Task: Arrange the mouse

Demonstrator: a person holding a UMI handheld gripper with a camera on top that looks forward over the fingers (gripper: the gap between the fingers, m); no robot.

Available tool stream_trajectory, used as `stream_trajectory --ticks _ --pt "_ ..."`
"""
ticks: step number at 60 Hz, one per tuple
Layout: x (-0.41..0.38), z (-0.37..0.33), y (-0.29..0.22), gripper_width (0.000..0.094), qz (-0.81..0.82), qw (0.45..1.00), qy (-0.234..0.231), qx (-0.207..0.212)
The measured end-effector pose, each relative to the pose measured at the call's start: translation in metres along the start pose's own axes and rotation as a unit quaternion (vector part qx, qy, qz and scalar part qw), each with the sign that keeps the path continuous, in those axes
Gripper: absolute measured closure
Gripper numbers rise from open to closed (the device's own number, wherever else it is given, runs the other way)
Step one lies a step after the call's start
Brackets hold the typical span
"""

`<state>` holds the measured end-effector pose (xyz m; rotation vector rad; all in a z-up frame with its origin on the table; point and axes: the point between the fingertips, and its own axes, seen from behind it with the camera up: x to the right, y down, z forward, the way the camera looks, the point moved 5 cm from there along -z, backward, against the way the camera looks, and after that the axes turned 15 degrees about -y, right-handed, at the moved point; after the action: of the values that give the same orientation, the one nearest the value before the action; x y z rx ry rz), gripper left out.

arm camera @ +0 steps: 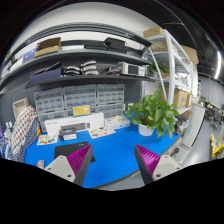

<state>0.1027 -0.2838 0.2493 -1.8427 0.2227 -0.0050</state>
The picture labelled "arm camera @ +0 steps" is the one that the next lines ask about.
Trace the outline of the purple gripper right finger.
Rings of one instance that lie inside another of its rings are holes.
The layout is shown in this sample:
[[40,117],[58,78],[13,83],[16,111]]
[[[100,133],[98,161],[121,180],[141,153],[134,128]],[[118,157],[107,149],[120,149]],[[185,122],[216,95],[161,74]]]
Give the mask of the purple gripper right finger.
[[182,169],[169,155],[159,156],[140,145],[135,145],[134,154],[145,185]]

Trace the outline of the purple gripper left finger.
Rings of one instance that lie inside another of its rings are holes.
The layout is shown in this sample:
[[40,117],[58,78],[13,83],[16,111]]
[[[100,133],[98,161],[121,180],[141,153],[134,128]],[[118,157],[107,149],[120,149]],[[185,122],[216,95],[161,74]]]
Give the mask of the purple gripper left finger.
[[87,145],[68,156],[59,155],[44,170],[81,186],[92,157],[92,145]]

